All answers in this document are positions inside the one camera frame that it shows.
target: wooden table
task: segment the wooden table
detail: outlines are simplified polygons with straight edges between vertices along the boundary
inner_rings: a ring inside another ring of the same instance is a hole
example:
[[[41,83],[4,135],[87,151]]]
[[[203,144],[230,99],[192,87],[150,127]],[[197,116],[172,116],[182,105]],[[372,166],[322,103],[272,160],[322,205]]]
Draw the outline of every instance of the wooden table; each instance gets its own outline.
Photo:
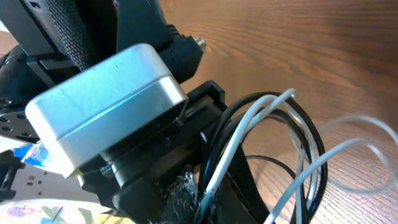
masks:
[[[206,80],[226,101],[255,91],[297,90],[297,101],[320,127],[347,114],[378,117],[398,130],[397,0],[160,0],[169,23],[208,45],[186,91]],[[326,149],[348,138],[373,138],[398,164],[398,151],[374,126],[350,123],[323,135]],[[275,157],[291,168],[298,155],[287,128],[263,122],[246,139],[247,155]],[[266,161],[249,162],[262,198],[272,208],[292,179]],[[365,147],[336,156],[330,176],[359,188],[390,179]],[[277,223],[288,223],[294,198]],[[356,195],[328,185],[312,223],[398,223],[398,190]]]

